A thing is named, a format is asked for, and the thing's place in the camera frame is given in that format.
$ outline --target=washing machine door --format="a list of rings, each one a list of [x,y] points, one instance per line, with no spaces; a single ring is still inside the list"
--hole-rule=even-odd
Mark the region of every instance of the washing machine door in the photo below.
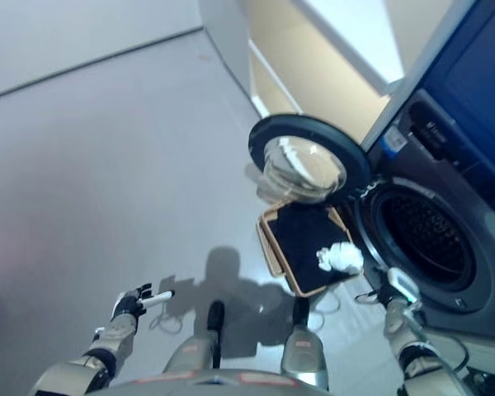
[[[253,126],[249,153],[282,199],[338,205],[372,180],[365,152],[343,131],[305,115],[271,115]]]

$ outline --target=white wall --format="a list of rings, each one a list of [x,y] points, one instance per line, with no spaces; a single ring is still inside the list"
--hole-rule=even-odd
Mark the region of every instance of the white wall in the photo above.
[[[200,25],[197,0],[0,0],[0,92]]]

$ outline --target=white cloth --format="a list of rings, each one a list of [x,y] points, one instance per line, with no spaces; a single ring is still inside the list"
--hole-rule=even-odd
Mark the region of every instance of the white cloth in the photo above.
[[[332,269],[349,274],[359,274],[363,268],[361,250],[350,242],[334,243],[329,249],[323,247],[317,252],[319,268],[324,271]]]

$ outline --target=black glove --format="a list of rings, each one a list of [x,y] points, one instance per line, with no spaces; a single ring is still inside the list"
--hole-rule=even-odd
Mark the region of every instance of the black glove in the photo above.
[[[137,289],[127,291],[123,298],[117,303],[114,308],[114,314],[112,320],[122,314],[134,315],[136,322],[141,315],[147,313],[147,310],[143,308],[143,304],[139,302],[140,299],[147,299],[152,295],[152,284],[147,283],[138,287]]]

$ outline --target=gray floor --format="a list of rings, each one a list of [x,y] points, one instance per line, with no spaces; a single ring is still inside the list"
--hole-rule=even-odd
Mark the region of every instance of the gray floor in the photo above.
[[[257,119],[203,33],[0,99],[0,395],[79,356],[118,292],[146,281],[177,295],[142,318],[117,381],[158,373],[214,298],[223,366],[279,370],[292,299],[254,229]],[[381,309],[352,302],[367,287],[341,285],[311,315],[335,394],[400,381]]]

